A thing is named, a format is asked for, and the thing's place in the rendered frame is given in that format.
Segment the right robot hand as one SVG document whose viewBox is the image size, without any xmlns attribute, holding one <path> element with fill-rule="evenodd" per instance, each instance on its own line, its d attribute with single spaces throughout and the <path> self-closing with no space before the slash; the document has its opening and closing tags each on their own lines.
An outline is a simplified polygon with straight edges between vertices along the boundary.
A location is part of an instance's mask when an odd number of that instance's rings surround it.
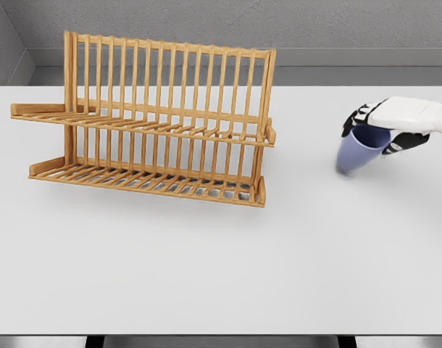
<svg viewBox="0 0 442 348">
<path fill-rule="evenodd" d="M 371 125 L 400 132 L 384 148 L 383 155 L 412 149 L 427 143 L 433 132 L 432 117 L 441 107 L 436 101 L 402 96 L 366 103 L 347 118 L 341 136 L 347 136 L 357 125 Z"/>
</svg>

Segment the blue cup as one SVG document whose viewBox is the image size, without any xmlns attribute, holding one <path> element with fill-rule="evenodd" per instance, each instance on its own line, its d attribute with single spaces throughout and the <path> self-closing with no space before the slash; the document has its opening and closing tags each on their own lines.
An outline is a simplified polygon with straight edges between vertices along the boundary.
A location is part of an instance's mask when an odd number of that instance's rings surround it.
<svg viewBox="0 0 442 348">
<path fill-rule="evenodd" d="M 371 162 L 389 145 L 391 132 L 385 128 L 357 125 L 342 138 L 336 170 L 349 174 Z"/>
</svg>

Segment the wooden two-tier dish rack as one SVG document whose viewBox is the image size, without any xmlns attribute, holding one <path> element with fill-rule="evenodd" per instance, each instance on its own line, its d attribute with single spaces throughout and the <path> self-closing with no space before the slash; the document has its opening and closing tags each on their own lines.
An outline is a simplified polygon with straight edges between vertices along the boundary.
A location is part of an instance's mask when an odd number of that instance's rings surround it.
<svg viewBox="0 0 442 348">
<path fill-rule="evenodd" d="M 263 207 L 276 51 L 64 35 L 64 101 L 12 118 L 64 127 L 40 181 Z"/>
</svg>

